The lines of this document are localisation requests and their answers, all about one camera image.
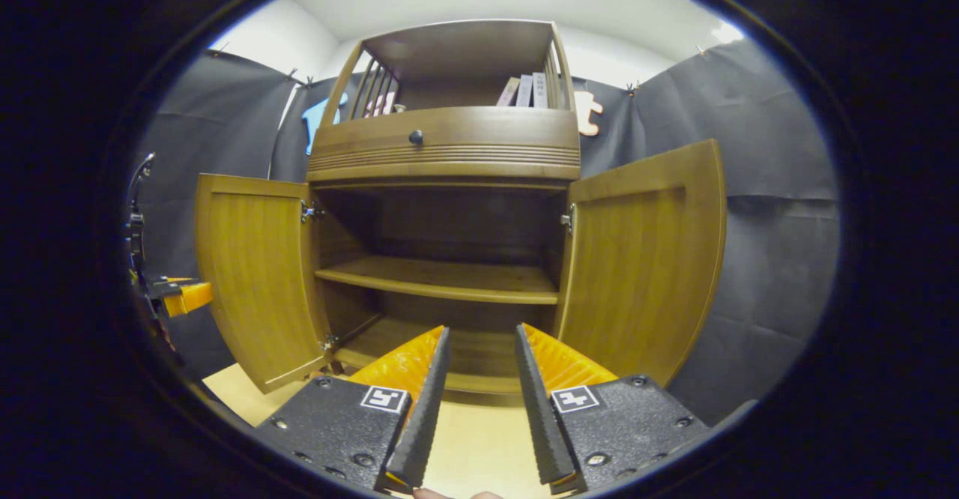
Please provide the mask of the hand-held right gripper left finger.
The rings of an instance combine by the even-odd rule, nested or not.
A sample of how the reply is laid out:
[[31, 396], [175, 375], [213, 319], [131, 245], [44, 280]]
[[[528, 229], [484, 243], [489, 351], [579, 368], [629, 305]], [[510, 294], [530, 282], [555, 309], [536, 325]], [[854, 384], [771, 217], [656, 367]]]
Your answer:
[[321, 477], [408, 495], [424, 481], [450, 336], [438, 326], [348, 378], [312, 379], [255, 428], [255, 438]]

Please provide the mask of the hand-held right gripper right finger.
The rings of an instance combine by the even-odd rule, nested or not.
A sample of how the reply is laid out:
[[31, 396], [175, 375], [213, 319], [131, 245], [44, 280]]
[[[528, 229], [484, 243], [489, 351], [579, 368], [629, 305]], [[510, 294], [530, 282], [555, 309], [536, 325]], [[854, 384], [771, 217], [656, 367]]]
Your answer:
[[708, 434], [648, 375], [619, 377], [529, 324], [515, 338], [538, 475], [554, 495], [641, 477]]

